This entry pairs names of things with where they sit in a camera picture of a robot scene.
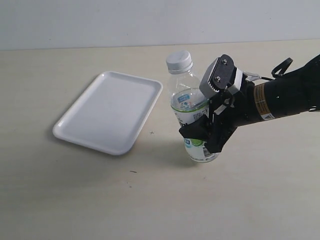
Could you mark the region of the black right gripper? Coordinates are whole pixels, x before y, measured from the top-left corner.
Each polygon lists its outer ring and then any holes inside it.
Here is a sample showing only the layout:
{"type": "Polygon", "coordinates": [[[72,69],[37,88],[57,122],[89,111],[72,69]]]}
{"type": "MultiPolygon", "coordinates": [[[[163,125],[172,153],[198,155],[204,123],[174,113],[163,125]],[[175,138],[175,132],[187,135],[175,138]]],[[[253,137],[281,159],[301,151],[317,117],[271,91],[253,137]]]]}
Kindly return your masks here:
{"type": "Polygon", "coordinates": [[[178,131],[188,139],[208,140],[205,147],[210,153],[220,153],[232,134],[240,126],[258,122],[258,111],[254,103],[252,82],[247,82],[235,95],[234,107],[227,107],[221,114],[213,115],[211,127],[207,117],[200,117],[178,131]]]}

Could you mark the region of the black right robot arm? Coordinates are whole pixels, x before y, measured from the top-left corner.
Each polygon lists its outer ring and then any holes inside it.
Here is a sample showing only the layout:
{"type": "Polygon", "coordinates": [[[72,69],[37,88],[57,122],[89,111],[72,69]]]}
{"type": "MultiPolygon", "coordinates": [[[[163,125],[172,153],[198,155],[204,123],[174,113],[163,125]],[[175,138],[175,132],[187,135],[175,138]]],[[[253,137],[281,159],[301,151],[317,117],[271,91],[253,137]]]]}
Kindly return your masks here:
{"type": "Polygon", "coordinates": [[[222,54],[207,68],[199,85],[208,99],[208,115],[182,126],[184,138],[204,141],[210,153],[220,153],[235,130],[303,112],[320,110],[320,57],[315,56],[301,68],[287,72],[289,57],[261,84],[261,77],[243,72],[233,59],[222,54]]]}

